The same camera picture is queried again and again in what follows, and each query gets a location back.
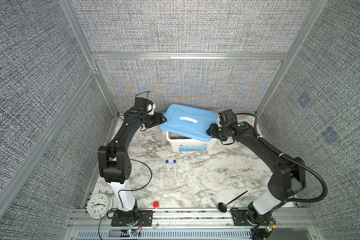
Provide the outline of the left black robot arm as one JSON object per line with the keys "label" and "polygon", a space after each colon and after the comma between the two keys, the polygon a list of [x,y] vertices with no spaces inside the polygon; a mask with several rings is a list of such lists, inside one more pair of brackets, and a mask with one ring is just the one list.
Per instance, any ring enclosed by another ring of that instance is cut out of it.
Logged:
{"label": "left black robot arm", "polygon": [[117,198],[114,216],[130,226],[138,223],[139,209],[137,200],[132,194],[134,190],[129,183],[132,173],[128,154],[129,145],[139,129],[143,127],[150,129],[166,121],[162,113],[133,107],[124,113],[122,125],[114,138],[98,149],[100,176],[111,186]]}

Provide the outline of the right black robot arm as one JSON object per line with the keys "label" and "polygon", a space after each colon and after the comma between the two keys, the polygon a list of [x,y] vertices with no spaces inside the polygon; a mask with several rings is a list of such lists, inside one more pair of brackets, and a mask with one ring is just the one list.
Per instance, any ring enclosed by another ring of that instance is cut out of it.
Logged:
{"label": "right black robot arm", "polygon": [[297,163],[285,160],[281,152],[273,152],[261,143],[263,139],[257,136],[255,129],[247,122],[233,122],[230,126],[211,124],[207,134],[216,139],[225,141],[228,137],[248,147],[272,171],[268,182],[268,189],[255,201],[248,205],[248,221],[255,225],[266,220],[270,211],[275,211],[283,206],[287,199],[304,189],[306,185],[305,169],[299,165],[304,164],[300,158],[295,158]]}

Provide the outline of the blue plastic bin lid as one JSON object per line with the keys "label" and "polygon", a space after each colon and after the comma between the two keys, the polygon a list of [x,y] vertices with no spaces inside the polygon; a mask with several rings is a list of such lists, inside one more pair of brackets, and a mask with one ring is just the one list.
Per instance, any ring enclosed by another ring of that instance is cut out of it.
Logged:
{"label": "blue plastic bin lid", "polygon": [[167,121],[159,125],[162,131],[202,142],[212,139],[207,130],[218,118],[214,112],[177,104],[170,105],[164,117]]}

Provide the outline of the white plastic storage bin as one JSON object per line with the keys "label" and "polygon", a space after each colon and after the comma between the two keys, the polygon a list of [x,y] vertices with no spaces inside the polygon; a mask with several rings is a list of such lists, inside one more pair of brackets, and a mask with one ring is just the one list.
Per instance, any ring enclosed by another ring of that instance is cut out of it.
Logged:
{"label": "white plastic storage bin", "polygon": [[163,131],[163,134],[170,143],[173,152],[206,152],[210,151],[219,141],[216,138],[212,138],[208,142],[203,142],[166,131]]}

